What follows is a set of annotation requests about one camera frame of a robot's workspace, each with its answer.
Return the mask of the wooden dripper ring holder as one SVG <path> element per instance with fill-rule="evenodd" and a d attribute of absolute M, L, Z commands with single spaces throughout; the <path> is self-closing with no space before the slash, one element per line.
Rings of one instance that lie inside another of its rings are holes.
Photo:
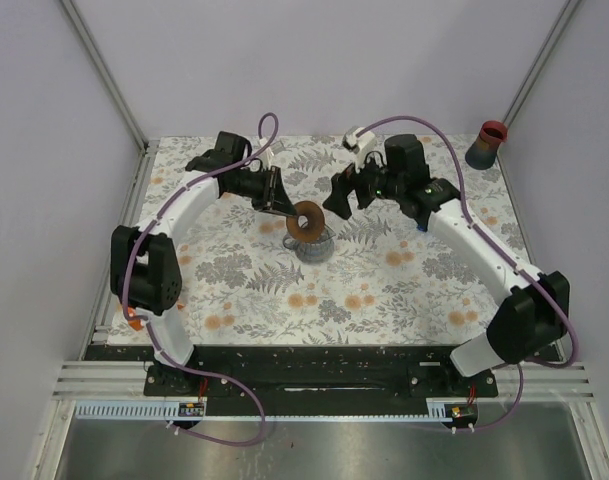
<path fill-rule="evenodd" d="M 290 236 L 303 243 L 317 241 L 325 229 L 325 215 L 318 204 L 300 201 L 294 205 L 296 214 L 288 217 L 286 228 Z"/>

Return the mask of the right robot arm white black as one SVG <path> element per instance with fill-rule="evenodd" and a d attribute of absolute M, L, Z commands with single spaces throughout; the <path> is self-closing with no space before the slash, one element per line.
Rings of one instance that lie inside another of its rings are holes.
<path fill-rule="evenodd" d="M 376 199 L 393 201 L 400 211 L 450 247 L 486 286 L 498 310 L 485 332 L 454 348 L 439 371 L 441 388 L 464 394 L 475 375 L 503 364 L 529 360 L 567 333 L 570 285 L 559 272 L 544 274 L 511 252 L 468 209 L 463 194 L 448 180 L 431 175 L 424 149 L 413 134 L 394 135 L 375 149 L 372 132 L 354 130 L 342 140 L 352 163 L 331 178 L 326 210 L 347 220 L 348 197 L 360 209 Z"/>

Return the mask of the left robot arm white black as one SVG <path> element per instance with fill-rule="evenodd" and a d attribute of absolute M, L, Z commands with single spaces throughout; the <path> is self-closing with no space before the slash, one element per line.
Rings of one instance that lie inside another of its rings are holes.
<path fill-rule="evenodd" d="M 220 132 L 213 148 L 188 162 L 179 185 L 152 215 L 132 227 L 120 225 L 111 235 L 111 292 L 127 322 L 147 330 L 155 358 L 170 366 L 166 383 L 180 395 L 198 389 L 201 372 L 188 362 L 194 347 L 177 307 L 183 286 L 177 246 L 225 193 L 248 199 L 259 212 L 296 215 L 281 170 L 272 164 L 273 140 L 260 139 L 252 152 L 247 138 Z"/>

